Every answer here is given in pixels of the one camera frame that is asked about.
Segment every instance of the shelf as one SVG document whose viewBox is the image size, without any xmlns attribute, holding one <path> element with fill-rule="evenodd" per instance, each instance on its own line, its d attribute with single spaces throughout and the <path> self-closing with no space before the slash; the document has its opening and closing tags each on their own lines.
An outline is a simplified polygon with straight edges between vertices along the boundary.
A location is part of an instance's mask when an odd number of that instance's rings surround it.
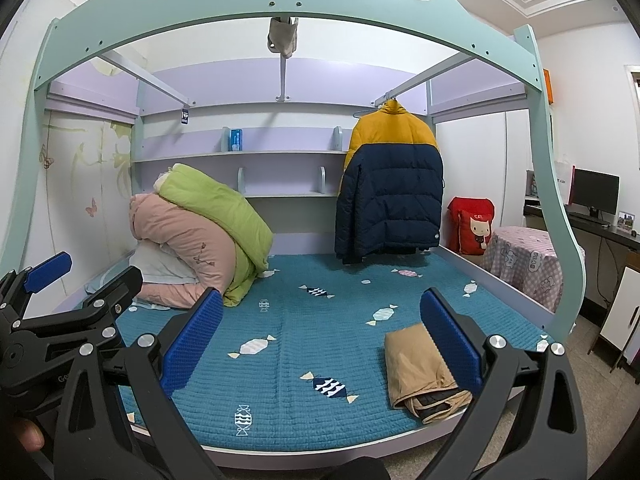
<svg viewBox="0 0 640 480">
<path fill-rule="evenodd" d="M 191 155 L 175 155 L 175 156 L 160 156 L 157 158 L 140 158 L 139 160 L 132 160 L 132 163 L 137 162 L 154 162 L 158 160 L 177 160 L 181 158 L 196 158 L 203 156 L 219 156 L 219 155 L 346 155 L 347 152 L 338 152 L 334 150 L 265 150 L 263 152 L 214 152 L 214 153 L 193 153 Z"/>
<path fill-rule="evenodd" d="M 310 191 L 308 193 L 291 193 L 291 194 L 279 194 L 279 193 L 247 193 L 243 195 L 245 198 L 302 198 L 302 197 L 316 197 L 316 198 L 335 198 L 338 193 L 318 193 Z"/>
</svg>

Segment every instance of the yellow and navy jacket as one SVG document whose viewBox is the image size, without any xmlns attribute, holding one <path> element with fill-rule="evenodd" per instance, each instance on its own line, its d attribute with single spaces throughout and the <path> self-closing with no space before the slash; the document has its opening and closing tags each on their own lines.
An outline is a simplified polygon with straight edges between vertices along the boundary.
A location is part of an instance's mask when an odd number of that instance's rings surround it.
<svg viewBox="0 0 640 480">
<path fill-rule="evenodd" d="M 431 129 L 396 100 L 362 117 L 351 134 L 335 218 L 344 260 L 440 241 L 442 158 Z"/>
</svg>

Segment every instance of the green arched panel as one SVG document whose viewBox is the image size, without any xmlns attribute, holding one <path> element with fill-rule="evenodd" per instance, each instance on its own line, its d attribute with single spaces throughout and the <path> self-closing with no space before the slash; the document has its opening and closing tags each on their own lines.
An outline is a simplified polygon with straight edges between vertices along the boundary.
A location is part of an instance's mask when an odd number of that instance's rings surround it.
<svg viewBox="0 0 640 480">
<path fill-rule="evenodd" d="M 35 198 L 42 99 L 53 79 L 98 54 L 153 34 L 199 23 L 279 14 L 347 20 L 398 30 L 475 56 L 526 84 L 536 181 L 565 279 L 558 315 L 546 330 L 556 340 L 564 340 L 569 320 L 573 322 L 582 302 L 584 264 L 556 186 L 546 89 L 535 39 L 526 27 L 519 29 L 517 41 L 512 41 L 473 18 L 456 0 L 87 1 L 52 23 L 33 72 L 23 124 L 18 184 L 0 272 L 17 268 L 22 261 Z"/>
</svg>

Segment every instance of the tiled floor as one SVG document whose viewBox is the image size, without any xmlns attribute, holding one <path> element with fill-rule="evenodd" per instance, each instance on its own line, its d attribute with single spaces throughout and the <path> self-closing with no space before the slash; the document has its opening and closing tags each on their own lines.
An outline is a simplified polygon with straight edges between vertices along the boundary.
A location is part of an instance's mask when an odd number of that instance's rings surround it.
<svg viewBox="0 0 640 480">
<path fill-rule="evenodd" d="M 640 385 L 622 369 L 609 373 L 609 354 L 605 345 L 598 345 L 595 352 L 587 355 L 598 329 L 583 317 L 566 344 L 568 357 L 580 390 L 584 418 L 587 425 L 589 451 L 589 475 L 596 471 L 604 459 L 616 447 L 629 424 L 640 409 Z M 500 453 L 506 439 L 513 413 L 505 411 L 480 465 L 493 462 Z M 434 457 L 444 438 L 424 446 L 391 455 L 384 459 L 392 480 L 413 480 Z M 225 470 L 230 480 L 317 480 L 324 472 L 259 472 Z"/>
</svg>

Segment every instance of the round table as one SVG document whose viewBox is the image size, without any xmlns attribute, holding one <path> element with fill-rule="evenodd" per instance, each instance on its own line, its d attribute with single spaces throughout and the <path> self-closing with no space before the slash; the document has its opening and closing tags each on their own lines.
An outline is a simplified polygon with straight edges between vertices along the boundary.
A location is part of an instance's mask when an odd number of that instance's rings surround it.
<svg viewBox="0 0 640 480">
<path fill-rule="evenodd" d="M 584 260 L 584 250 L 580 247 Z M 555 312 L 562 296 L 562 270 L 549 233 L 528 227 L 499 227 L 481 267 Z"/>
</svg>

